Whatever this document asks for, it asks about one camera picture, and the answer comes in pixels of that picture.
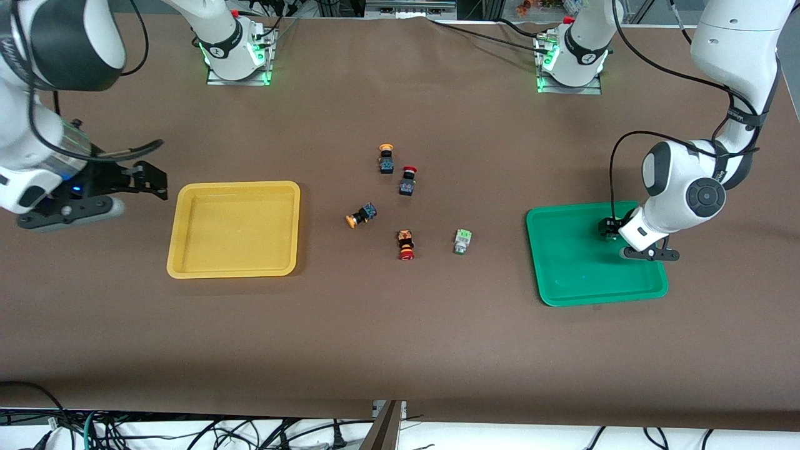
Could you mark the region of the green plastic tray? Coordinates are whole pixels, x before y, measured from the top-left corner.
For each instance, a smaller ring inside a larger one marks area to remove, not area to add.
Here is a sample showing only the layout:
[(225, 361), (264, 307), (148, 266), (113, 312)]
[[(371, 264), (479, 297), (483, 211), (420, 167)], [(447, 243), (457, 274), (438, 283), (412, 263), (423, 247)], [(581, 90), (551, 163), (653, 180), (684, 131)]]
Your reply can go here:
[(609, 216), (608, 202), (537, 207), (526, 214), (532, 266), (544, 304), (615, 304), (668, 293), (662, 263), (623, 259), (625, 241), (601, 236), (598, 224)]

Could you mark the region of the yellow plastic tray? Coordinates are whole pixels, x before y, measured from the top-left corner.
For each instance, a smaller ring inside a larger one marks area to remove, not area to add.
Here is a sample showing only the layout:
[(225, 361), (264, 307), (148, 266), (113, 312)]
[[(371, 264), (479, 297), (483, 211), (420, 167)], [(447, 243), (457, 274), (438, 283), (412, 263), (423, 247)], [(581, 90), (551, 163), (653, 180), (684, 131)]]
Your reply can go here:
[(282, 277), (296, 267), (301, 190), (292, 181), (191, 183), (177, 197), (174, 279)]

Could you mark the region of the colourful background items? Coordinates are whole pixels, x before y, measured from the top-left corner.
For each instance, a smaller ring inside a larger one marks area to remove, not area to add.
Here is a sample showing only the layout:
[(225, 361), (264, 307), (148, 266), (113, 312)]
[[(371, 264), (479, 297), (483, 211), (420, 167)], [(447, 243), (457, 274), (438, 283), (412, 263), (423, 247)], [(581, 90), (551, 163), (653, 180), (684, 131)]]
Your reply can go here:
[(514, 10), (517, 17), (526, 17), (531, 11), (576, 16), (583, 6), (583, 0), (519, 0)]

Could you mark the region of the grey metal table beam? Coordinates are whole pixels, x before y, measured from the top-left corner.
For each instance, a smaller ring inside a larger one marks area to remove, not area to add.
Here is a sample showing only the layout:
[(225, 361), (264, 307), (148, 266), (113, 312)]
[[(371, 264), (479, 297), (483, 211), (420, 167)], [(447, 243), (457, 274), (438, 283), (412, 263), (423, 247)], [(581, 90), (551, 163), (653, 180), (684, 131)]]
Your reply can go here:
[(373, 401), (369, 432), (358, 450), (397, 450), (400, 425), (406, 418), (406, 401)]

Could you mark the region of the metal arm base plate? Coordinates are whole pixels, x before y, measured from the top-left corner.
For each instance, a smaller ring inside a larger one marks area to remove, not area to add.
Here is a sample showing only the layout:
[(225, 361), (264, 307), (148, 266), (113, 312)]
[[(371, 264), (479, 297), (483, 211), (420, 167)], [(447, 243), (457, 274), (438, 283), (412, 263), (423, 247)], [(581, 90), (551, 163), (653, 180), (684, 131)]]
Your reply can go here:
[(536, 88), (538, 93), (551, 94), (577, 94), (577, 95), (600, 95), (602, 94), (602, 82), (597, 73), (591, 82), (583, 86), (568, 86), (562, 84), (551, 73), (558, 57), (563, 54), (557, 44), (557, 37), (554, 34), (538, 33), (532, 38), (534, 49), (543, 49), (544, 53), (539, 53), (535, 57), (536, 63)]
[(247, 43), (237, 48), (240, 53), (246, 51), (247, 56), (237, 55), (232, 62), (237, 66), (238, 73), (242, 73), (244, 69), (252, 69), (251, 73), (242, 79), (224, 79), (212, 69), (208, 54), (204, 54), (204, 63), (207, 66), (206, 84), (210, 86), (271, 85), (279, 29), (266, 29), (263, 24), (254, 23), (249, 31), (251, 34)]

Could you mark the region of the aluminium frame rail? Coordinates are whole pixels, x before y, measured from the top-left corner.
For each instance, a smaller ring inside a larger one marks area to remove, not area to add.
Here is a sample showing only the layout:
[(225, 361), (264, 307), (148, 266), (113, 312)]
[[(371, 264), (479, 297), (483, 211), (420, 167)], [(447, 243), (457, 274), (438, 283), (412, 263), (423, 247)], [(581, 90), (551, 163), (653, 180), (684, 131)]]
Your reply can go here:
[(365, 0), (364, 18), (457, 20), (456, 0)]

